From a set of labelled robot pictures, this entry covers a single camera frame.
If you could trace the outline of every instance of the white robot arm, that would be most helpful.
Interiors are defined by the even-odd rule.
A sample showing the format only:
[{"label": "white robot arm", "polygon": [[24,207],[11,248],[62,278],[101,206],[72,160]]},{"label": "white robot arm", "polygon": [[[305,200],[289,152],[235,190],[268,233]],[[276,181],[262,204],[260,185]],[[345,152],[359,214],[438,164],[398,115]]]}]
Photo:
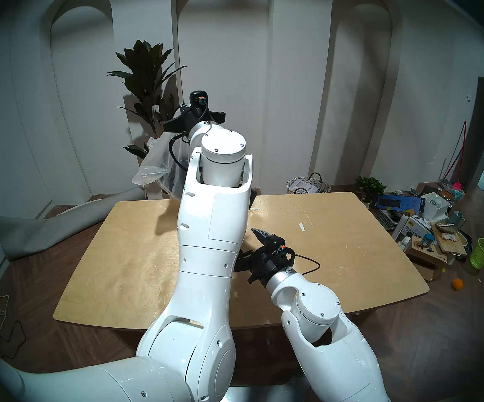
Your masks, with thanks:
[{"label": "white robot arm", "polygon": [[[191,147],[177,222],[177,285],[136,357],[51,374],[22,372],[0,359],[0,380],[23,401],[219,402],[234,371],[228,307],[236,266],[250,270],[283,310],[285,333],[321,400],[388,401],[370,346],[333,291],[292,269],[294,252],[283,239],[254,230],[265,246],[239,255],[253,159],[243,136],[218,124],[225,114],[208,111],[205,92],[192,92],[190,102],[165,124],[188,136]],[[332,343],[314,347],[328,329]]]}]

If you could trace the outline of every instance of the plastic bag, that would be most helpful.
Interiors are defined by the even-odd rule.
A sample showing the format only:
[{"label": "plastic bag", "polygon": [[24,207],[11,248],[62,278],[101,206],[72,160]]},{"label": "plastic bag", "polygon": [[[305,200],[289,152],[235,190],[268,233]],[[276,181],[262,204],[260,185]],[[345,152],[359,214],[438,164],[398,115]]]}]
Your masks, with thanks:
[{"label": "plastic bag", "polygon": [[[132,182],[144,186],[156,181],[165,192],[180,200],[186,181],[186,171],[181,169],[169,154],[169,141],[175,135],[173,132],[164,132],[160,138],[149,138],[147,142],[149,153]],[[173,154],[183,166],[188,167],[189,144],[183,143],[179,138],[173,144]]]}]

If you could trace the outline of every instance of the white box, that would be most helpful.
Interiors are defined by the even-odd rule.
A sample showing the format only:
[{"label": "white box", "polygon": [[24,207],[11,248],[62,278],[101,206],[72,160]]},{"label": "white box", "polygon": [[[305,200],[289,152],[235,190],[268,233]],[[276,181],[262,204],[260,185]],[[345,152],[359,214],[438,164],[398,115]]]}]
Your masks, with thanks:
[{"label": "white box", "polygon": [[413,235],[423,238],[424,235],[426,235],[429,231],[430,224],[427,223],[421,216],[415,214],[408,219],[401,233],[405,235],[408,232],[412,232]]},{"label": "white box", "polygon": [[[447,209],[449,207],[449,202],[436,193],[428,193],[423,195],[426,200],[424,201],[424,212],[423,216],[429,222],[438,222],[447,217]],[[435,200],[439,206],[434,206],[430,200]]]}]

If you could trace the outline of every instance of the mug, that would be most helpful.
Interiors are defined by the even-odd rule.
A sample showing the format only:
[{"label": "mug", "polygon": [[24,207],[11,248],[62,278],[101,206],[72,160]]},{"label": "mug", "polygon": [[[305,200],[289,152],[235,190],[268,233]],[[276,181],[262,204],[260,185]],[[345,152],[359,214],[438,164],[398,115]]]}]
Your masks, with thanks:
[{"label": "mug", "polygon": [[463,217],[463,214],[461,212],[459,212],[458,210],[455,210],[448,217],[448,222],[454,223],[454,228],[456,230],[458,230],[459,228],[461,228],[463,226],[463,224],[466,222],[466,220]]}]

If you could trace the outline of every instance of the gray rolled carpet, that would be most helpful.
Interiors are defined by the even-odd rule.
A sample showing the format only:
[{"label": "gray rolled carpet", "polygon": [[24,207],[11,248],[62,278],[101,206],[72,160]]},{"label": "gray rolled carpet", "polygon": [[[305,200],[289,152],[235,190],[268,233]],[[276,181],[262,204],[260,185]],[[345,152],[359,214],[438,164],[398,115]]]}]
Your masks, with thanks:
[{"label": "gray rolled carpet", "polygon": [[103,221],[115,203],[144,199],[145,190],[137,186],[105,199],[80,204],[50,219],[0,216],[0,246],[9,260],[35,254]]}]

